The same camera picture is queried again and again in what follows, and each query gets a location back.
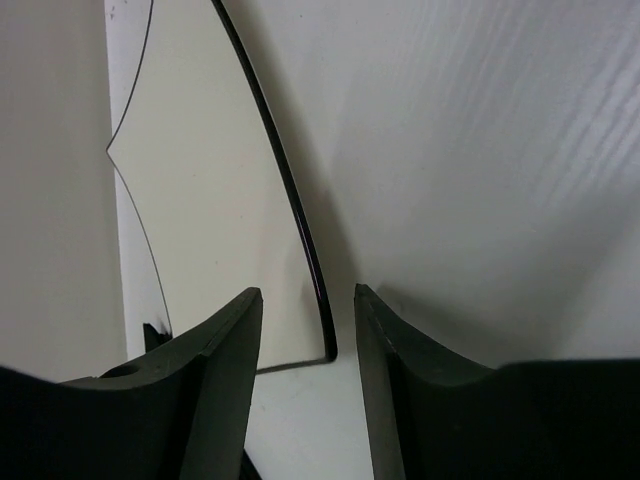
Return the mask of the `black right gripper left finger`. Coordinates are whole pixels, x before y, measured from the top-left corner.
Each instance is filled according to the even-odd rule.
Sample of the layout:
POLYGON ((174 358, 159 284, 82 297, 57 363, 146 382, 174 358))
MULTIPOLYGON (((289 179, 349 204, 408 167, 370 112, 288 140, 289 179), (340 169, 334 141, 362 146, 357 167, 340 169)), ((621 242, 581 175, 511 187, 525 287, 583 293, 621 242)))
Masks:
POLYGON ((263 298, 250 287, 209 319, 99 377, 1 371, 5 479, 237 479, 263 298))

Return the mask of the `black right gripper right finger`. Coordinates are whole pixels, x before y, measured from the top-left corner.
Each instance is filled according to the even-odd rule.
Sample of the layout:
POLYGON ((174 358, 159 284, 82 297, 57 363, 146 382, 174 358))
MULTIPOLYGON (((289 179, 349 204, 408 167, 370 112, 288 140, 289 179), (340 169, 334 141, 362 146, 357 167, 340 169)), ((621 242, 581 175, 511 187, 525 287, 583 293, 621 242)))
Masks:
POLYGON ((635 359, 491 369, 354 292, 357 353, 378 479, 635 479, 635 359))

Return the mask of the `white square plate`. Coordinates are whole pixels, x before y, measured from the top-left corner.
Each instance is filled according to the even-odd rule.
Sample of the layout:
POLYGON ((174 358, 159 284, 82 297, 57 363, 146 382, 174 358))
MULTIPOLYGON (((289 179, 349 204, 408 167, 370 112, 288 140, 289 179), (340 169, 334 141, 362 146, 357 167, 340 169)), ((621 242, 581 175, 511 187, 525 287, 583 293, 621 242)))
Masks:
POLYGON ((107 152, 142 224, 174 335, 257 287, 260 372, 335 360, 334 321, 304 208, 221 2, 151 4, 132 92, 107 152))

